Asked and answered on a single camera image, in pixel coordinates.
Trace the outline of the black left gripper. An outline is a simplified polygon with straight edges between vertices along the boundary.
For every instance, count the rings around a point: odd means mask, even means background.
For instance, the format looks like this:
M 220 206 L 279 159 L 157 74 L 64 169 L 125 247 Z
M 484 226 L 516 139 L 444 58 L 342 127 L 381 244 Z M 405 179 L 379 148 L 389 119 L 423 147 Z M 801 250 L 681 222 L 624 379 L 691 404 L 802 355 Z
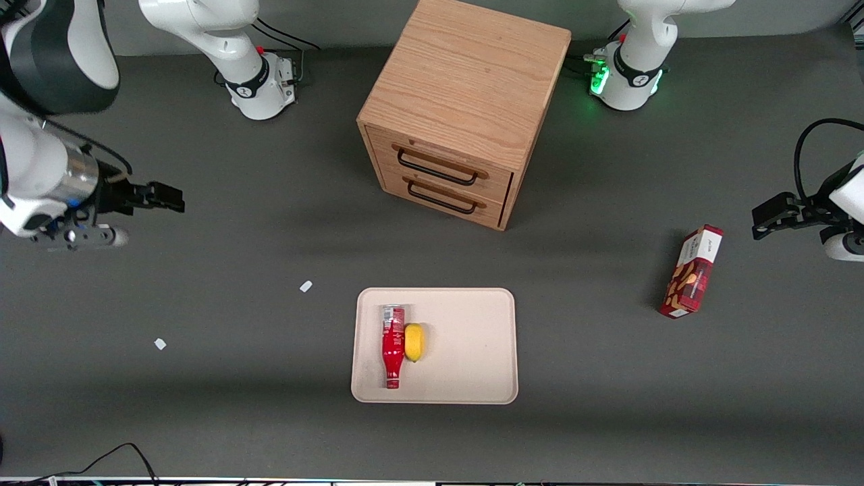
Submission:
M 848 213 L 840 209 L 830 195 L 846 176 L 851 172 L 851 166 L 845 164 L 830 174 L 821 184 L 819 190 L 806 196 L 807 206 L 791 192 L 781 192 L 752 210 L 753 239 L 760 241 L 768 235 L 782 230 L 804 230 L 814 225 L 845 225 L 849 220 Z

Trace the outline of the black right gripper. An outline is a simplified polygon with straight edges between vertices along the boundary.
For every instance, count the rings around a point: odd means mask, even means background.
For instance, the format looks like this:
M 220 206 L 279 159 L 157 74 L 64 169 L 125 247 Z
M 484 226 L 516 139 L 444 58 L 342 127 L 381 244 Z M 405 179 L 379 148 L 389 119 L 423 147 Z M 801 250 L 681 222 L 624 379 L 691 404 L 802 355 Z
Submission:
M 97 213 L 121 213 L 132 216 L 135 209 L 166 209 L 185 212 L 183 192 L 173 186 L 151 181 L 138 186 L 114 166 L 98 162 L 99 183 L 94 192 Z

